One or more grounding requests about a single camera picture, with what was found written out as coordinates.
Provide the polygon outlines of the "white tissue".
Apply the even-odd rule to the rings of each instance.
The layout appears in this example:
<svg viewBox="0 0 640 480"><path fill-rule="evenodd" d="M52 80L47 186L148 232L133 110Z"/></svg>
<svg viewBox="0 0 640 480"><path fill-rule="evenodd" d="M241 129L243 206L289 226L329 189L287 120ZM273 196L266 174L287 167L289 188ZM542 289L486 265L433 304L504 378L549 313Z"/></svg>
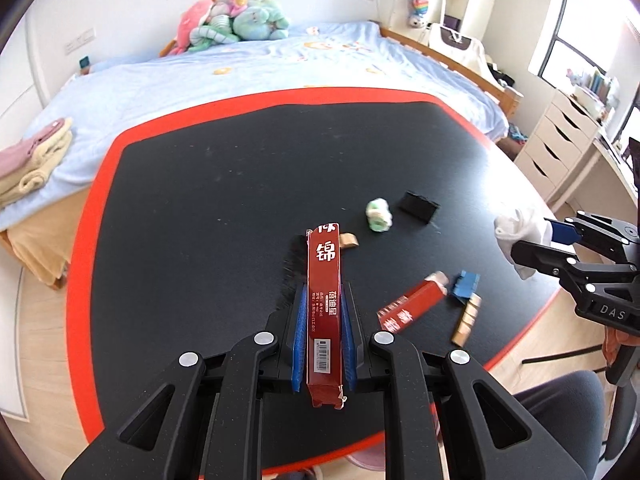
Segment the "white tissue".
<svg viewBox="0 0 640 480"><path fill-rule="evenodd" d="M524 240L534 244L550 246L552 240L552 225L543 216L527 209L514 209L508 214L498 216L494 220L494 233L497 244L518 276L523 280L531 278L536 271L528 266L515 262L511 256L513 246Z"/></svg>

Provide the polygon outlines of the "red carton box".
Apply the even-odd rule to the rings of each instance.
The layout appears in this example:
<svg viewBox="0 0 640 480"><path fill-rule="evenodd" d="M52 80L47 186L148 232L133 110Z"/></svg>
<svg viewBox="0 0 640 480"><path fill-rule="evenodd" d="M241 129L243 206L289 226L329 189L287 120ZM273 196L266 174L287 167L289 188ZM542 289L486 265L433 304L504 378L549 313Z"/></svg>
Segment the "red carton box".
<svg viewBox="0 0 640 480"><path fill-rule="evenodd" d="M343 392L340 225L307 233L306 386L314 408L341 410Z"/></svg>
<svg viewBox="0 0 640 480"><path fill-rule="evenodd" d="M447 296L448 283L449 278L442 271L427 275L408 292L378 310L378 324L386 332L402 332Z"/></svg>

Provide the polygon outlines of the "blue plastic clip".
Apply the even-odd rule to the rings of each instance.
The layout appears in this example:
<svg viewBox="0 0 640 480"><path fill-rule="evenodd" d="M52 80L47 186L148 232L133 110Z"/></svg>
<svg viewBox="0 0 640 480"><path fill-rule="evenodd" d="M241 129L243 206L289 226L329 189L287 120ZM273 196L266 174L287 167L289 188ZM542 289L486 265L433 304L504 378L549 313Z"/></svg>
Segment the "blue plastic clip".
<svg viewBox="0 0 640 480"><path fill-rule="evenodd" d="M477 273L462 270L454 280L451 295L465 304L476 293L479 282Z"/></svg>

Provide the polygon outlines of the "small tan wrapper piece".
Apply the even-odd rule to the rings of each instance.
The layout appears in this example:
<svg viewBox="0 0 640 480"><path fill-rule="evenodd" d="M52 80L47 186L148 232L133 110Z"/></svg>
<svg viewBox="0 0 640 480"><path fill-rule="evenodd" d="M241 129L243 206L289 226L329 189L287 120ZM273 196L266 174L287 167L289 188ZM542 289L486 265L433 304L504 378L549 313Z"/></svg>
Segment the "small tan wrapper piece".
<svg viewBox="0 0 640 480"><path fill-rule="evenodd" d="M341 233L338 237L341 249L355 248L359 246L358 238L352 233Z"/></svg>

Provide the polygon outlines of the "tan chocolate bar piece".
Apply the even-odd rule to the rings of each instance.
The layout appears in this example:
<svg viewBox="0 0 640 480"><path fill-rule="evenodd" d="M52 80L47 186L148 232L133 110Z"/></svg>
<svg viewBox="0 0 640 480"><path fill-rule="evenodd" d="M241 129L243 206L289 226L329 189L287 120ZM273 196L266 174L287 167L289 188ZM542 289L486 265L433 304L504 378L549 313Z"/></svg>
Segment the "tan chocolate bar piece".
<svg viewBox="0 0 640 480"><path fill-rule="evenodd" d="M465 304L459 322L451 336L451 343L458 348L463 348L471 335L472 329L477 319L482 298L477 294L472 294Z"/></svg>

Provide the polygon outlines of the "black binder clip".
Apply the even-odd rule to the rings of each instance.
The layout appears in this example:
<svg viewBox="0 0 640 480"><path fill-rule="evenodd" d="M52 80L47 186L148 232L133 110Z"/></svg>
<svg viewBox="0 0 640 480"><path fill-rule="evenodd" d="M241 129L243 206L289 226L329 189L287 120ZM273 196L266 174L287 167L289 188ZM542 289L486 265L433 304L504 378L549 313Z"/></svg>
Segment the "black binder clip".
<svg viewBox="0 0 640 480"><path fill-rule="evenodd" d="M439 210L439 204L428 200L423 195L407 191L401 197L398 208L410 217L429 224Z"/></svg>

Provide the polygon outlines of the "red carton box lying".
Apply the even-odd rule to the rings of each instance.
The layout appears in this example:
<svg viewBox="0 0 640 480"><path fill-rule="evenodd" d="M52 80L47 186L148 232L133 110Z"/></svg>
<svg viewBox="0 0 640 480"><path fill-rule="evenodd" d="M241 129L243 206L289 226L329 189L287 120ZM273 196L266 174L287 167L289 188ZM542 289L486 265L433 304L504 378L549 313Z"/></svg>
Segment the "red carton box lying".
<svg viewBox="0 0 640 480"><path fill-rule="evenodd" d="M447 296L448 283L449 278L442 271L427 275L408 292L378 310L378 324L386 332L402 332Z"/></svg>

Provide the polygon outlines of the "person leg dark trousers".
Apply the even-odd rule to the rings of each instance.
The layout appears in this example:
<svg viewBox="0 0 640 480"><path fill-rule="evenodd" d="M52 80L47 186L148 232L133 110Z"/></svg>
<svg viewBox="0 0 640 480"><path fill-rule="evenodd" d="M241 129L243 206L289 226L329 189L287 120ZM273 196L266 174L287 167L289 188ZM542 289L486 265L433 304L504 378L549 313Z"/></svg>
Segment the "person leg dark trousers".
<svg viewBox="0 0 640 480"><path fill-rule="evenodd" d="M604 391L592 370L578 370L518 392L520 402L592 479L604 429Z"/></svg>

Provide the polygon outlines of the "green white crumpled wrapper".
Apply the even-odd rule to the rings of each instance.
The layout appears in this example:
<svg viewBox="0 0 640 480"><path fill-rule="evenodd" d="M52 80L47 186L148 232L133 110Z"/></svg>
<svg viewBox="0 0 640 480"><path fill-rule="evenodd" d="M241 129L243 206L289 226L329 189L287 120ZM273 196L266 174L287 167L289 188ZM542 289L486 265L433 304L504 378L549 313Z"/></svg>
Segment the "green white crumpled wrapper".
<svg viewBox="0 0 640 480"><path fill-rule="evenodd" d="M366 217L369 228L373 232L387 232L393 225L393 215L390 206L384 198L370 200L366 206Z"/></svg>

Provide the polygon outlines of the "red black table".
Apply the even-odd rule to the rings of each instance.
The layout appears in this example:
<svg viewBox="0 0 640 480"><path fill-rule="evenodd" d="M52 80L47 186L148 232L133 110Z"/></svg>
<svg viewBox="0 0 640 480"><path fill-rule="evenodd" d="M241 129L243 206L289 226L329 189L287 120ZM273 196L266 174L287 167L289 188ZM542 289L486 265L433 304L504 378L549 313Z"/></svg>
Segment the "red black table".
<svg viewBox="0 0 640 480"><path fill-rule="evenodd" d="M552 479L488 365L554 289L494 220L549 208L430 96L241 96L121 134L70 278L70 479L257 479L385 442L392 479Z"/></svg>

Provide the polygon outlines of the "white tote bag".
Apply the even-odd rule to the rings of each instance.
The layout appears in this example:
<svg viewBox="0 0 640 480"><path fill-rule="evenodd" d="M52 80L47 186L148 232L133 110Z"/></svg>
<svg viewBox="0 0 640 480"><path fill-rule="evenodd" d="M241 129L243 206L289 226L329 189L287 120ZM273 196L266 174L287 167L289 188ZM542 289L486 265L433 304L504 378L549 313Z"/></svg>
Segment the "white tote bag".
<svg viewBox="0 0 640 480"><path fill-rule="evenodd" d="M449 27L434 23L428 34L428 46L475 73L480 74L488 69L485 49L480 40L464 36Z"/></svg>

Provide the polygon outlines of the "bed with blue sheet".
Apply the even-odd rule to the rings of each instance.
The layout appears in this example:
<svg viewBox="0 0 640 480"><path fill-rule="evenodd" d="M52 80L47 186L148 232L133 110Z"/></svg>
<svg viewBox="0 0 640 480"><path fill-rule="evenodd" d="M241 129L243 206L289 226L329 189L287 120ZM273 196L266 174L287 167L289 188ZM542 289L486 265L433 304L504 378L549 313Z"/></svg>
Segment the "bed with blue sheet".
<svg viewBox="0 0 640 480"><path fill-rule="evenodd" d="M104 156L124 131L178 110L262 92L322 87L411 90L434 96L491 141L506 114L478 84L377 24L322 23L286 39L239 42L149 61L101 63L73 76L22 131L29 138L70 118L70 146L47 182L1 211L1 240L40 282L54 285L70 263L75 233Z"/></svg>

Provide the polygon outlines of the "folded beige pink towels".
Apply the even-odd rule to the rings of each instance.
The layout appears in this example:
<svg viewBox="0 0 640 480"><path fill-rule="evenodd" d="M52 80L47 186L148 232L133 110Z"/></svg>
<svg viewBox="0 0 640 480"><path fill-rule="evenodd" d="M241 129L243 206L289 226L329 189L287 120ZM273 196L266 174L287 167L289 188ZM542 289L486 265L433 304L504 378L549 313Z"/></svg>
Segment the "folded beige pink towels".
<svg viewBox="0 0 640 480"><path fill-rule="evenodd" d="M58 118L1 151L1 208L38 191L62 162L73 140L73 119Z"/></svg>

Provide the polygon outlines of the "green plush toy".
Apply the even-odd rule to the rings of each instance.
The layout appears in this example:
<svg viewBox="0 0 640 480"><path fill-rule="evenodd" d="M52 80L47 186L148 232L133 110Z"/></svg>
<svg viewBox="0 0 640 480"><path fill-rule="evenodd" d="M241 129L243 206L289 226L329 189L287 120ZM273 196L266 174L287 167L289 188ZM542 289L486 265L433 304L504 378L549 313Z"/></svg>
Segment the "green plush toy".
<svg viewBox="0 0 640 480"><path fill-rule="evenodd" d="M240 41L288 38L288 20L271 0L217 1L205 23L193 29L189 51Z"/></svg>

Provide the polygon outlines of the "pink plush toy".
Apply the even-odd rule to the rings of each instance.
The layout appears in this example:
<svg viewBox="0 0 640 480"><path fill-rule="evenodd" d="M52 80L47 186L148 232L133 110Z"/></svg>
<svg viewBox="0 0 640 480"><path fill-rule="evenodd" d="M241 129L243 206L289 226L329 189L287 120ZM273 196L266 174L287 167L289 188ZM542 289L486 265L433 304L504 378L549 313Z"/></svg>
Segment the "pink plush toy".
<svg viewBox="0 0 640 480"><path fill-rule="evenodd" d="M193 29L205 23L217 0L198 0L181 14L176 36L160 51L158 55L164 58L168 55L176 55L186 52L191 45L190 35Z"/></svg>

